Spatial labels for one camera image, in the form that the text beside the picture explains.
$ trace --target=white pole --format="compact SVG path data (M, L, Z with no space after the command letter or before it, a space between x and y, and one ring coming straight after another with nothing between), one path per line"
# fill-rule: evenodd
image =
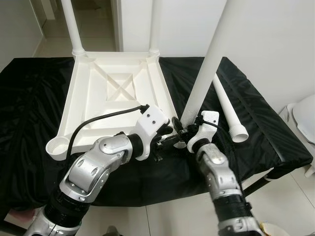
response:
M161 26L161 9L162 0L153 0L149 54L157 57L159 56L158 40Z
M232 137L233 142L241 143L245 141L248 138L246 128L240 123L240 120L238 119L217 74L215 74L213 78L213 85L215 86L226 121L228 123L228 126L230 127L229 133Z
M61 0L61 3L63 5L63 12L65 20L67 22L68 31L72 43L72 54L74 56L84 54L85 51L81 44L79 30L77 27L77 23L75 21L71 0Z
M245 0L227 0L216 31L211 40L205 59L201 65L196 82L185 106L181 122L186 128L192 124L206 97L210 84L225 53L230 33L233 30Z

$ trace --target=black cloth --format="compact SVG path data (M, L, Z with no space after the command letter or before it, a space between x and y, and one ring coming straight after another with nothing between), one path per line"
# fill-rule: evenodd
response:
M203 58L160 58L159 62L180 117ZM0 210L40 207L57 187L64 162L54 161L45 145L57 134L73 65L72 58L14 59L0 73ZM303 144L228 58L222 59L217 74L250 135L241 144L232 143L222 132L213 138L240 179L271 167L277 178L311 163ZM218 111L219 125L228 131L213 86L201 109ZM172 149L158 163L149 157L119 167L94 204L136 207L205 191L193 156L186 149Z

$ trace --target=black cable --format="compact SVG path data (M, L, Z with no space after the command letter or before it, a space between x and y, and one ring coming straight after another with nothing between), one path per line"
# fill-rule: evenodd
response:
M222 131L222 133L223 133L228 139L230 139L229 134L228 134L221 126L218 126L218 125L216 125L216 124L210 123L210 122L205 121L205 120L202 120L202 122L205 123L205 124L211 125L211 126L213 126L213 127L215 127L215 128L218 128L220 131ZM233 155L233 157L234 157L234 162L235 162L235 165L236 165L235 172L236 172L237 181L238 181L238 184L239 184L239 186L240 186L241 192L243 193L243 196L244 196L243 187L242 187L242 182L241 182L241 178L240 178L240 171L239 171L239 168L238 168L238 160L237 160L237 158L235 157L235 155Z
M93 121L96 121L96 120L99 120L99 119L104 119L104 118L109 118L109 117L113 117L113 116L118 116L118 115L122 115L122 114L126 114L126 113L129 113L129 112L134 112L134 111L137 111L137 110L141 110L144 106L138 106L138 107L135 107L135 108L131 108L131 109L127 109L127 110L123 110L123 111L119 111L119 112L113 112L113 113L110 113L110 114L106 114L106 115L102 115L102 116L99 116L99 117L94 117L92 119L89 119L85 122L83 122L82 124L80 124L76 129L75 131L73 132L72 136L71 136L71 139L70 139L70 142L69 142L69 146L68 146L68 151L67 151L67 155L65 157L66 159L66 163L68 164L69 161L70 161L70 156L71 156L71 151L72 151L72 146L73 146L73 142L74 142L74 139L75 137L77 136L77 134L79 133L79 131L87 124L93 122Z

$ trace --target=tiled floor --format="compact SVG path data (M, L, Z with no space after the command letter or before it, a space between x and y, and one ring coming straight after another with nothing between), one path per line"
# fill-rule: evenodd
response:
M76 11L83 47L87 51L114 51L110 17L94 10ZM46 42L39 57L71 57L71 42L62 12L56 21L43 27ZM285 229L292 236L315 231L315 175L304 177L304 168L274 180L248 197L260 222ZM265 173L255 175L243 185L249 186ZM11 216L7 221L22 227ZM217 235L217 217L209 195L201 194L144 207L95 207L83 219L77 236L100 236L115 225L124 236L212 236Z

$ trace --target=white wall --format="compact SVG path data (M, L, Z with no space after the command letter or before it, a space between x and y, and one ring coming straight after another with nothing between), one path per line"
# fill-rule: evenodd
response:
M162 57L204 56L222 0L163 0ZM152 0L122 0L123 49L149 48ZM228 56L278 112L315 93L313 0L249 0Z
M33 56L43 35L29 0L0 0L0 71Z

